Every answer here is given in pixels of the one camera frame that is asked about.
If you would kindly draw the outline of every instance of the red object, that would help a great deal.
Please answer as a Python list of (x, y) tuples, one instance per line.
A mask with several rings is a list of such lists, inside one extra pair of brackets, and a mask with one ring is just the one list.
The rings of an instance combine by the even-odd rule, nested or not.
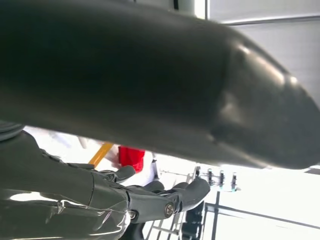
[(132, 166), (136, 173), (141, 172), (143, 168), (145, 150), (134, 149), (126, 146), (118, 147), (118, 162), (122, 166)]

